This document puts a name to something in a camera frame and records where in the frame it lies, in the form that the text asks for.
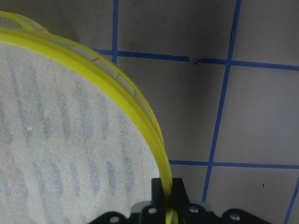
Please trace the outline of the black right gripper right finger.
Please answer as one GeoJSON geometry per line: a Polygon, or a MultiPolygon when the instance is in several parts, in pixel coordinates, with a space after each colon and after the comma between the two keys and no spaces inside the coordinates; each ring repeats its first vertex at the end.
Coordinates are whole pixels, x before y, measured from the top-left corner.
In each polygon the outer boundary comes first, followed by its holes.
{"type": "Polygon", "coordinates": [[[181,178],[172,179],[171,204],[174,208],[186,208],[189,205],[189,198],[181,178]]]}

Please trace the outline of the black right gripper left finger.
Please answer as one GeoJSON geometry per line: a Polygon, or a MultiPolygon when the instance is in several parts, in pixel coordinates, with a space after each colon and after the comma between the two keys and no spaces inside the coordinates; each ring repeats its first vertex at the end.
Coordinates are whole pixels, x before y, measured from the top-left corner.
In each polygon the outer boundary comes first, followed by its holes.
{"type": "Polygon", "coordinates": [[[166,210],[167,202],[160,178],[151,180],[151,205],[157,210],[166,210]]]}

